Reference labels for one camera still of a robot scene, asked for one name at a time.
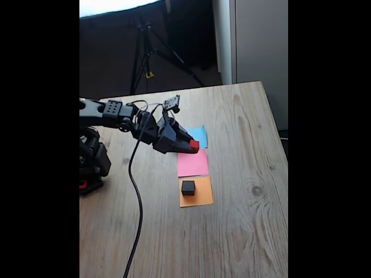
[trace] wooden table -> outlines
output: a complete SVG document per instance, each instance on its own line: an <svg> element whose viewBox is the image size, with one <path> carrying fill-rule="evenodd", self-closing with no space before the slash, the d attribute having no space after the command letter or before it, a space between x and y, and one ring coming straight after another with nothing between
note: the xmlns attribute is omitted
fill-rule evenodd
<svg viewBox="0 0 371 278"><path fill-rule="evenodd" d="M185 128L205 125L214 204L180 208L177 155L141 142L132 172L144 218L129 277L288 277L288 161L263 85L115 99L162 103L176 94L176 120ZM112 166L105 186L80 198L80 277L119 278L139 221L128 175L136 140L98 130Z"/></svg>

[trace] wire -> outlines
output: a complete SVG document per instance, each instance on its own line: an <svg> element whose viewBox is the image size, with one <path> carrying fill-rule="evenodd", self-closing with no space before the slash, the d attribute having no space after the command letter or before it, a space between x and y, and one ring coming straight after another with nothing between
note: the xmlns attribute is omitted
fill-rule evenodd
<svg viewBox="0 0 371 278"><path fill-rule="evenodd" d="M143 129L140 132L140 135L139 135L139 138L138 138L138 142L135 145L134 151L132 153L132 157L130 158L130 162L129 162L129 177L132 180L132 183L134 185L135 192L137 193L138 202L139 202L139 224L138 224L137 235L135 236L135 240L134 240L134 245L133 245L133 248L132 248L132 252L130 253L128 263L126 264L125 273L123 274L123 278L127 278L127 276L128 276L130 265L132 264L132 260L133 260L133 257L134 257L135 249L137 248L137 245L138 245L140 231L141 231L141 225L142 225L142 222L143 222L143 205L141 203L141 198L140 198L138 187L137 187L137 185L135 183L135 180L133 178L133 175L132 175L133 158L134 158L134 155L135 155L135 153L137 151L137 148L139 146L140 140L141 140L141 138L143 136L144 130L147 127L147 123L148 123L151 115L155 112L155 110L157 109L157 107L159 107L160 105L161 104L157 104L157 106L151 111L151 113L147 117L146 121L144 122Z"/></svg>
<svg viewBox="0 0 371 278"><path fill-rule="evenodd" d="M143 113L143 112L147 111L148 106L156 105L156 104L161 105L161 103L151 103L151 104L148 104L148 103L147 103L147 105L145 105L145 106L139 108L138 111L137 111L137 114L135 114L135 123L138 123L139 112Z"/></svg>

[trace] robotic arm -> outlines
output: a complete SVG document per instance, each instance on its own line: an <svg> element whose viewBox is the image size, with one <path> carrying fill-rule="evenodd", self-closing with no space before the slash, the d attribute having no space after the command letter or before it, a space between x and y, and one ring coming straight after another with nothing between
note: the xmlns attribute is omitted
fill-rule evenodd
<svg viewBox="0 0 371 278"><path fill-rule="evenodd" d="M170 110L174 113L180 111L179 99L180 96L176 95L163 102L162 117L156 123L153 115L147 111L140 111L135 103L123 105L121 101L115 100L101 103L80 98L80 195L103 186L100 177L107 176L111 167L106 148L99 142L99 133L89 126L130 131L135 139L138 139L144 130L141 141L148 145L152 144L159 152L197 153L199 142L195 141L174 118L168 116Z"/></svg>

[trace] black cable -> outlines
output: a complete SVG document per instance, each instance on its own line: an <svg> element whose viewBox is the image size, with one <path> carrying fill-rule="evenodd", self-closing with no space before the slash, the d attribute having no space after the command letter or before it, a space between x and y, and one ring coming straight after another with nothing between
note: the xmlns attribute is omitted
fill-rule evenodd
<svg viewBox="0 0 371 278"><path fill-rule="evenodd" d="M138 224L138 230L137 230L137 235L135 236L135 241L134 241L134 245L133 245L133 248L132 248L132 252L130 253L130 256L129 256L129 260L128 260L128 264L126 264L126 268L125 268L125 273L123 274L123 278L127 278L128 276L128 273L129 273L129 269L130 269L130 265L132 264L132 260L133 260L133 257L134 257L134 253L135 253L135 249L137 248L137 245L138 245L138 241L139 241L139 236L140 236L140 231L141 231L141 225L142 225L142 222L143 222L143 206L142 206L142 203L141 203L141 198L140 198L140 194L139 194L139 190L138 190L138 187L135 183L135 180L133 178L133 175L132 175L132 163L133 163L133 158L134 158L134 155L137 151L137 148L139 146L139 143L140 143L140 140L143 136L143 133L144 133L144 130L146 129L147 127L147 123L150 119L150 117L152 116L152 114L155 112L155 110L157 109L157 107L159 107L161 104L157 104L156 107L151 111L151 113L147 116L147 119L146 121L144 122L144 125L142 125L143 129L141 130L140 132L140 135L139 135L139 138L138 138L138 142L137 144L135 145L135 148L134 148L134 151L132 153L132 157L130 158L130 162L129 162L129 177L130 179L132 180L132 183L134 185L134 189L135 189L135 192L137 193L137 197L138 197L138 202L139 202L139 224Z"/></svg>

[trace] tripod leg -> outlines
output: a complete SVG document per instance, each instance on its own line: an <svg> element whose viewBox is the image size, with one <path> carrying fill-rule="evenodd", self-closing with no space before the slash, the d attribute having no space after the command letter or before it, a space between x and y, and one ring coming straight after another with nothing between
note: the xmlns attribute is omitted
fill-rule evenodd
<svg viewBox="0 0 371 278"><path fill-rule="evenodd" d="M133 92L130 91L130 95L133 95L135 93L135 91L138 87L140 78L142 77L142 75L144 75L144 67L145 67L145 64L148 62L148 59L149 59L149 56L147 55L142 60L142 63L140 64L140 68L138 70L138 75L137 75L137 78L136 78L136 81L135 81L135 84L134 84Z"/></svg>
<svg viewBox="0 0 371 278"><path fill-rule="evenodd" d="M201 87L205 87L205 85L201 82L201 80L198 79L198 77L194 74L194 72L190 68L188 68L184 64L184 62L179 63L177 60L172 59L171 57L169 57L165 53L162 53L159 50L156 51L156 54L162 57L163 59L165 59L166 61L172 63L173 65L175 65L177 68L181 69L182 71L185 71L186 73L190 74L201 85Z"/></svg>
<svg viewBox="0 0 371 278"><path fill-rule="evenodd" d="M130 95L133 95L135 92L134 86L135 86L135 80L137 79L136 72L137 72L137 63L139 58L139 46L140 46L140 36L141 30L138 29L138 36L137 36L137 42L135 45L135 56L134 56L134 66L132 71L132 82L130 84Z"/></svg>

